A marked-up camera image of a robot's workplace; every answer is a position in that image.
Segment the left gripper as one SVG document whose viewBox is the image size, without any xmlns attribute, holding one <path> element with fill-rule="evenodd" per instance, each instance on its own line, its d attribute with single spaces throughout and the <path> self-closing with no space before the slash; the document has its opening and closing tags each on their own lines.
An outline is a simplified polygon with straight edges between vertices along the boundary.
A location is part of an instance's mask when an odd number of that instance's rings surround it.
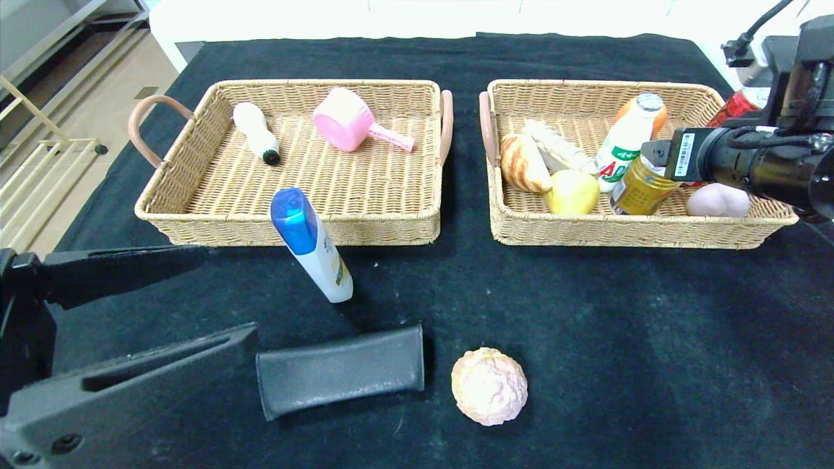
<svg viewBox="0 0 834 469">
<path fill-rule="evenodd" d="M 197 269 L 209 253 L 184 244 L 57 252 L 41 262 L 36 253 L 2 249 L 3 461 L 92 466 L 253 358 L 254 325 L 246 323 L 51 377 L 57 326 L 46 301 L 72 309 L 136 291 Z"/>
</svg>

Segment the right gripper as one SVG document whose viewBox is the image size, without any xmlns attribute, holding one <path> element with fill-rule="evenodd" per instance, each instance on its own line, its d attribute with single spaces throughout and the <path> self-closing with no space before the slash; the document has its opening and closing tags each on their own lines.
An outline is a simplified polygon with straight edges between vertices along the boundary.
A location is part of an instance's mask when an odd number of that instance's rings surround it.
<svg viewBox="0 0 834 469">
<path fill-rule="evenodd" d="M 755 127 L 688 127 L 675 130 L 670 139 L 641 145 L 641 156 L 665 168 L 665 177 L 678 182 L 719 183 L 757 195 L 751 177 L 755 151 L 739 148 L 736 140 Z"/>
</svg>

